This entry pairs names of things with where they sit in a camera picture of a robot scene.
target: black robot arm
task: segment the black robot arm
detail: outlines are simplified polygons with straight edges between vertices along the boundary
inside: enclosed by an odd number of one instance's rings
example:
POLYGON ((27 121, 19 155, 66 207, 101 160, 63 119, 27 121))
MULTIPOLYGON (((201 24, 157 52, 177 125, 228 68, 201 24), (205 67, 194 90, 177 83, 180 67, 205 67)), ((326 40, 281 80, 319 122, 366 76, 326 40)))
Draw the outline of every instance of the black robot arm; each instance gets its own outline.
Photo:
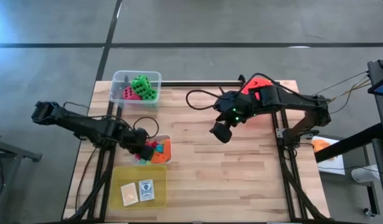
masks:
POLYGON ((282 109, 302 110, 305 111, 305 117, 294 128, 282 132, 284 143, 294 144, 298 143, 300 136, 311 128, 326 126, 331 121, 328 100, 323 96, 289 92, 272 79, 270 81, 273 85, 249 89, 248 94, 243 94, 241 91, 222 92, 222 96, 219 96, 213 105, 213 109, 220 115, 210 132, 220 141, 227 143, 232 136, 230 127, 245 123, 249 118, 259 114, 275 113, 282 109))
POLYGON ((36 103, 32 114, 34 123, 41 125, 58 125, 82 139, 86 137, 95 147, 106 147, 119 143, 120 147, 141 158, 150 160, 154 149, 146 146, 148 133, 143 128, 133 129, 128 123, 111 119, 111 116, 101 116, 102 119, 83 116, 61 107, 56 102, 36 103))

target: yellow tray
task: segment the yellow tray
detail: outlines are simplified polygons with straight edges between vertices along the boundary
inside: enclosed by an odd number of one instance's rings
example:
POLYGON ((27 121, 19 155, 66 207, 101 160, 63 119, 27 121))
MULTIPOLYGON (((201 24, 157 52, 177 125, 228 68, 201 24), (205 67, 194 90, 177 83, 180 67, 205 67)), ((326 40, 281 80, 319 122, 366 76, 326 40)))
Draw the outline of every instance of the yellow tray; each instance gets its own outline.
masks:
POLYGON ((114 168, 112 172, 109 206, 111 209, 165 207, 166 166, 129 166, 114 168), (135 183, 137 194, 139 194, 139 181, 149 179, 153 180, 155 199, 145 202, 137 202, 125 207, 122 200, 121 186, 135 183))

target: plastic container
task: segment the plastic container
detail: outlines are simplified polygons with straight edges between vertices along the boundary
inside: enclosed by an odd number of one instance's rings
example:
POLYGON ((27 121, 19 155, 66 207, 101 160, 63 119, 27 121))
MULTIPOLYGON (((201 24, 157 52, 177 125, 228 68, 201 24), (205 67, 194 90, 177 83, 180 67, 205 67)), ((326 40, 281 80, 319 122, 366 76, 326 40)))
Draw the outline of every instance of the plastic container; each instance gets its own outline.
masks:
POLYGON ((159 135, 159 136, 155 136, 154 138, 150 139, 150 141, 157 141, 157 142, 160 142, 162 140, 171 140, 171 159, 166 161, 165 163, 163 164, 140 164, 139 163, 139 160, 136 158, 135 155, 131 155, 130 157, 130 160, 131 160, 131 164, 134 165, 134 166, 151 166, 151 165, 154 165, 154 166, 159 166, 159 165, 164 165, 164 164, 169 164, 171 163, 172 159, 173 159, 173 153, 172 153, 172 139, 169 135, 167 134, 162 134, 162 135, 159 135))
POLYGON ((377 164, 366 166, 363 168, 357 168, 352 170, 351 172, 352 178, 354 181, 358 183, 364 183, 369 181, 379 180, 379 173, 377 164))
POLYGON ((112 79, 110 90, 110 101, 118 103, 122 109, 127 106, 135 108, 158 108, 159 96, 161 94, 161 74, 159 72, 147 71, 117 71, 112 79), (124 100, 123 90, 130 86, 130 82, 139 75, 145 75, 151 83, 151 88, 157 91, 155 100, 124 100))
POLYGON ((166 166, 127 166, 116 167, 112 172, 110 186, 110 200, 108 202, 111 209, 134 209, 134 208, 163 208, 166 206, 166 166), (139 181, 153 180, 154 200, 137 202, 132 205, 124 206, 121 186, 135 183, 137 194, 139 194, 139 181))

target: concrete floor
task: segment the concrete floor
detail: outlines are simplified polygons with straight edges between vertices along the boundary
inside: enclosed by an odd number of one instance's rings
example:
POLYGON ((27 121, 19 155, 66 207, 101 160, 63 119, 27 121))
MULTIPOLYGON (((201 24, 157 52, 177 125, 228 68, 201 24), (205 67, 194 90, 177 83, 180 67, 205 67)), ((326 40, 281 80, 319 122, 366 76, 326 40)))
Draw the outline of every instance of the concrete floor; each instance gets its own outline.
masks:
MULTIPOLYGON (((0 43, 105 43, 116 0, 0 0, 0 43)), ((383 42, 381 0, 127 0, 113 42, 383 42)), ((2 223, 60 219, 79 141, 62 128, 38 126, 38 100, 88 105, 103 49, 0 49, 0 134, 3 141, 42 152, 24 161, 2 223)), ((111 49, 102 80, 117 70, 155 70, 164 80, 234 80, 262 72, 297 80, 314 93, 383 59, 382 48, 111 49)), ((350 83, 327 91, 334 96, 350 83)), ((331 104, 330 111, 344 100, 331 104)), ((81 108, 71 110, 85 114, 81 108)), ((359 90, 332 116, 323 134, 346 137, 379 122, 374 98, 359 90)), ((364 187, 323 182, 336 220, 366 218, 364 187)))

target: butcher block table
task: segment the butcher block table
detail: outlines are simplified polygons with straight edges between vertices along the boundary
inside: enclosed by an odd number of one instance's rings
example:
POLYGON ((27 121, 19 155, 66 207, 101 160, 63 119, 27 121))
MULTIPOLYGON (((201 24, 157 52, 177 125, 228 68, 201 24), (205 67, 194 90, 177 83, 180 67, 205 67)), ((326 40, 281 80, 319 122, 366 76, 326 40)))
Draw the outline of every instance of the butcher block table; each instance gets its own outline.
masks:
MULTIPOLYGON (((298 91, 294 80, 280 83, 298 91)), ((106 114, 110 87, 111 82, 96 82, 89 116, 106 114)), ((159 123, 159 134, 168 134, 172 139, 173 158, 167 165, 167 204, 165 208, 121 210, 111 209, 108 205, 105 221, 290 221, 271 115, 259 115, 232 128, 232 139, 223 144, 209 132, 219 113, 212 108, 204 111, 192 110, 186 104, 186 93, 196 88, 220 94, 217 87, 163 86, 159 110, 123 110, 121 117, 131 125, 142 116, 155 118, 159 123)), ((236 86, 224 87, 224 91, 238 89, 236 86)), ((203 93, 193 93, 189 99, 192 105, 200 107, 212 105, 216 100, 203 93)), ((302 111, 288 110, 287 116, 292 127, 304 114, 302 111)), ((156 131, 156 125, 149 119, 141 120, 137 127, 146 129, 150 134, 156 131)), ((75 195, 85 164, 93 150, 90 142, 84 141, 80 145, 63 218, 68 218, 75 212, 75 195)), ((80 188, 78 207, 92 189, 97 155, 96 152, 80 188)), ((329 217, 311 146, 302 144, 296 160, 303 190, 319 211, 329 217)), ((130 153, 119 146, 116 147, 114 161, 114 167, 118 166, 131 166, 130 153)), ((102 192, 103 190, 97 198, 95 217, 99 215, 102 192)), ((292 195, 296 216, 300 217, 296 194, 293 192, 292 195)))

